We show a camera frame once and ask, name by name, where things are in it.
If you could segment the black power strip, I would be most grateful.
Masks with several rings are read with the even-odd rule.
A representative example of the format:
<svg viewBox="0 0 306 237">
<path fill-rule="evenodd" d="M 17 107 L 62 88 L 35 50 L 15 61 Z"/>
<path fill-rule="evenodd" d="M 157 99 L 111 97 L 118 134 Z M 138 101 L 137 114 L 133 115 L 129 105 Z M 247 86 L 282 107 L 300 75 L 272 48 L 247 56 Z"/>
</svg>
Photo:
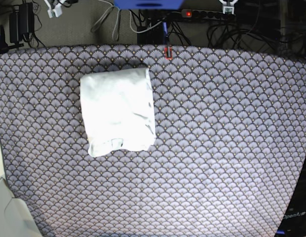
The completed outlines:
<svg viewBox="0 0 306 237">
<path fill-rule="evenodd" d="M 233 14 L 223 14 L 218 11 L 206 11 L 206 10 L 191 10 L 182 9 L 181 15 L 183 18 L 191 18 L 197 20 L 230 20 L 234 21 L 236 16 Z"/>
</svg>

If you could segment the red clip on cloth edge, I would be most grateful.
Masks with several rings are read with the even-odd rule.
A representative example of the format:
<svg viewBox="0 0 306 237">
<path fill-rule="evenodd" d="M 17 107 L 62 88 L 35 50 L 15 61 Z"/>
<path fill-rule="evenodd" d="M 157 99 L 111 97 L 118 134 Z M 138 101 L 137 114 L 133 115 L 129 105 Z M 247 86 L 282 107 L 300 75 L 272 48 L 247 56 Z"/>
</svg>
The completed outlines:
<svg viewBox="0 0 306 237">
<path fill-rule="evenodd" d="M 171 60 L 173 58 L 172 48 L 165 47 L 165 58 Z"/>
</svg>

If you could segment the white T-shirt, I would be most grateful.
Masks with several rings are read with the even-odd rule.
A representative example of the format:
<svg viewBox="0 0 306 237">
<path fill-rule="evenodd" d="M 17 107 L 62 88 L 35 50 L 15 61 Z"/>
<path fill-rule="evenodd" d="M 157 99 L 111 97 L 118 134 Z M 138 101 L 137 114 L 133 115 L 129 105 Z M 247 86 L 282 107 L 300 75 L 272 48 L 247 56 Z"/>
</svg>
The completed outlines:
<svg viewBox="0 0 306 237">
<path fill-rule="evenodd" d="M 147 151 L 156 140 L 153 88 L 148 68 L 84 75 L 80 104 L 88 154 Z"/>
</svg>

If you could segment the black OpenArm base plate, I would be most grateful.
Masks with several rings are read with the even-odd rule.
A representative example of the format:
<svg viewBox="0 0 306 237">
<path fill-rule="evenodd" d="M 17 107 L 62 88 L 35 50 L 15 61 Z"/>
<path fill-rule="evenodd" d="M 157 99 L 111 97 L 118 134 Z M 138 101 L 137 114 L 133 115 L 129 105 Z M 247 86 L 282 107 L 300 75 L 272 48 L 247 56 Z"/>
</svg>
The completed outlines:
<svg viewBox="0 0 306 237">
<path fill-rule="evenodd" d="M 306 158 L 276 237 L 306 237 Z"/>
</svg>

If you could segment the grey plastic bin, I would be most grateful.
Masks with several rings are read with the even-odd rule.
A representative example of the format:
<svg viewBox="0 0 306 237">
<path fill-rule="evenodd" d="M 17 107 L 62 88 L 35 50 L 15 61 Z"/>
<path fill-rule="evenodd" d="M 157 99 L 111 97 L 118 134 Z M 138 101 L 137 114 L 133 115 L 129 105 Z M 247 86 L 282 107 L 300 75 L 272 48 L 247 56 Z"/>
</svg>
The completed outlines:
<svg viewBox="0 0 306 237">
<path fill-rule="evenodd" d="M 40 237 L 26 203 L 14 196 L 0 178 L 0 237 Z"/>
</svg>

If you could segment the patterned fan-print table cloth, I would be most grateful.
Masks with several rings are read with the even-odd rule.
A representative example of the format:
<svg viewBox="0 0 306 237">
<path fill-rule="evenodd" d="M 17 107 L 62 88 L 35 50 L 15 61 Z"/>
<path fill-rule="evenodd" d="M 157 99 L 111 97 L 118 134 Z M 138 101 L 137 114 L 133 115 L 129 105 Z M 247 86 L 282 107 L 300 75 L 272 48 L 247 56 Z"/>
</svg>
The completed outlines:
<svg viewBox="0 0 306 237">
<path fill-rule="evenodd" d="M 148 67 L 155 144 L 87 153 L 80 78 Z M 0 55 L 7 182 L 45 237 L 271 237 L 306 158 L 306 61 L 87 45 Z"/>
</svg>

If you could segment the blue box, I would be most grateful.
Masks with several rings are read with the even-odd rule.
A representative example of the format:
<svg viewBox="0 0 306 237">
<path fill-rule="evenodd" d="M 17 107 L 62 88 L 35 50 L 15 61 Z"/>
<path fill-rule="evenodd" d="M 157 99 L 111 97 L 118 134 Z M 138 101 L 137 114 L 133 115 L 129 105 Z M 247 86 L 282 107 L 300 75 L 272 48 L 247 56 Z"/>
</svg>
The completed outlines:
<svg viewBox="0 0 306 237">
<path fill-rule="evenodd" d="M 177 10 L 184 0 L 114 0 L 120 9 Z"/>
</svg>

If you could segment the black power adapter left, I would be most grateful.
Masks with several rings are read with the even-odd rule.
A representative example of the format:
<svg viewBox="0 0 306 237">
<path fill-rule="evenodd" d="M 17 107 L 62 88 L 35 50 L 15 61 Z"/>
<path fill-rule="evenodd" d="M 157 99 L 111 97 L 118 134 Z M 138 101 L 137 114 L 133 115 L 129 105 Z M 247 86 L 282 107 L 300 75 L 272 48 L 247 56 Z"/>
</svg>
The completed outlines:
<svg viewBox="0 0 306 237">
<path fill-rule="evenodd" d="M 21 41 L 29 42 L 30 35 L 35 32 L 35 16 L 33 3 L 24 2 L 18 6 L 17 11 L 9 15 L 10 42 L 18 44 Z"/>
</svg>

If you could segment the black adapter box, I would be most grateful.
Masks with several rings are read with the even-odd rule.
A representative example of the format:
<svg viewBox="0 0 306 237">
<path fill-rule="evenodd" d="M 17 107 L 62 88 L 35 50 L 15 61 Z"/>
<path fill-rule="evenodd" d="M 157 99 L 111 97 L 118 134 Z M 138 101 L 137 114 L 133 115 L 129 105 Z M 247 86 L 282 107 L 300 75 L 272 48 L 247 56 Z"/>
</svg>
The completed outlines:
<svg viewBox="0 0 306 237">
<path fill-rule="evenodd" d="M 165 44 L 164 42 L 164 31 L 161 25 L 156 26 L 154 29 L 137 34 L 138 44 Z"/>
</svg>

